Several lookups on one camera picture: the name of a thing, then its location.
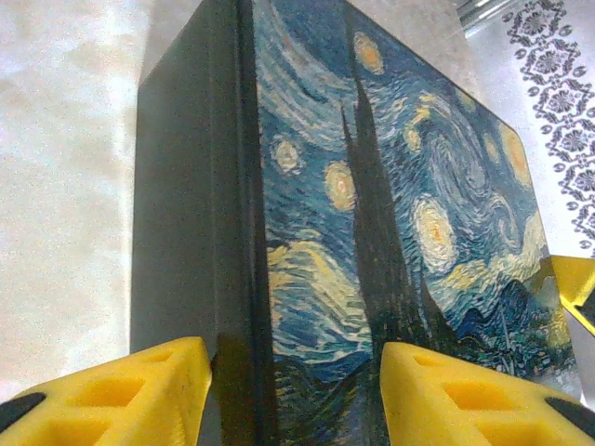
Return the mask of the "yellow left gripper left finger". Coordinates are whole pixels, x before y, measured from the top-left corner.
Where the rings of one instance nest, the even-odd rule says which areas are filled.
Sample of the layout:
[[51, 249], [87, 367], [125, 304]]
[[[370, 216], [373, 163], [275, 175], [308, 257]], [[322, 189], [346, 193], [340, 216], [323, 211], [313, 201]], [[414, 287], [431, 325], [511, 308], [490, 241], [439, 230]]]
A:
[[212, 373], [182, 337], [31, 387], [1, 405], [4, 445], [195, 445]]

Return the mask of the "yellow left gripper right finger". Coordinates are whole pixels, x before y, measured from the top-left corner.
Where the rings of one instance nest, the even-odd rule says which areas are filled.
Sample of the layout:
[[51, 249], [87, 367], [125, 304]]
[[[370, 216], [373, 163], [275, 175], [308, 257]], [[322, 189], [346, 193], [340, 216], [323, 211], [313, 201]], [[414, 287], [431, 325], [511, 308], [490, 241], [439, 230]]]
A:
[[594, 412], [578, 400], [403, 342], [383, 348], [380, 393], [393, 445], [594, 442]]

